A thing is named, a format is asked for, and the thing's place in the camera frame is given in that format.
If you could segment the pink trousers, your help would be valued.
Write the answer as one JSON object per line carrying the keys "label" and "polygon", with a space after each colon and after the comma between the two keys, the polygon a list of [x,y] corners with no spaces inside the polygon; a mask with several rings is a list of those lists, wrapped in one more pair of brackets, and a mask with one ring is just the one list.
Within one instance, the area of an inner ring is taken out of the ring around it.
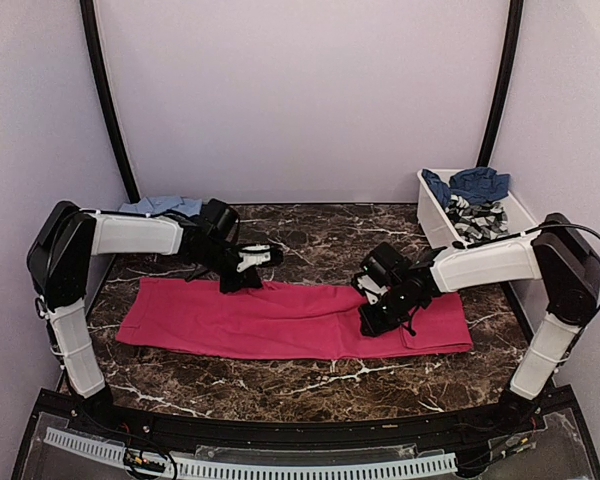
{"label": "pink trousers", "polygon": [[240,360],[385,359],[465,353],[473,341],[458,295],[416,314],[416,334],[360,332],[362,297],[346,286],[266,282],[223,294],[216,281],[144,278],[117,341]]}

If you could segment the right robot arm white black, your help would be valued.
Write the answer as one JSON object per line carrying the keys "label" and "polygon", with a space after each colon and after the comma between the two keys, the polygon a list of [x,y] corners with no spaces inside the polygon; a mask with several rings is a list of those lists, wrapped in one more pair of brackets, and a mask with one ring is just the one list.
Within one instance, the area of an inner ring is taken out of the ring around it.
{"label": "right robot arm white black", "polygon": [[495,240],[455,242],[411,261],[383,242],[369,252],[351,280],[365,298],[361,332],[379,337],[403,328],[415,332],[415,314],[446,294],[487,284],[539,281],[547,297],[544,318],[507,387],[511,396],[490,413],[501,434],[514,432],[580,336],[600,312],[600,256],[586,240],[595,230],[548,215],[539,225]]}

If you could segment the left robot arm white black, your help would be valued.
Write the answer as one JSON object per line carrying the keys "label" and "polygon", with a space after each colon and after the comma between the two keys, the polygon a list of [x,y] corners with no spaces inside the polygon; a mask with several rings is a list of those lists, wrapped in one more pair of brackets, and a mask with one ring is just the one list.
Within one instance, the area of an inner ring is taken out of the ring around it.
{"label": "left robot arm white black", "polygon": [[92,258],[176,255],[218,275],[224,293],[258,288],[257,269],[274,255],[268,245],[241,245],[231,238],[238,222],[237,212],[217,199],[190,217],[175,211],[133,214],[81,209],[70,201],[54,207],[29,249],[26,265],[52,351],[80,397],[91,398],[106,388],[86,321]]}

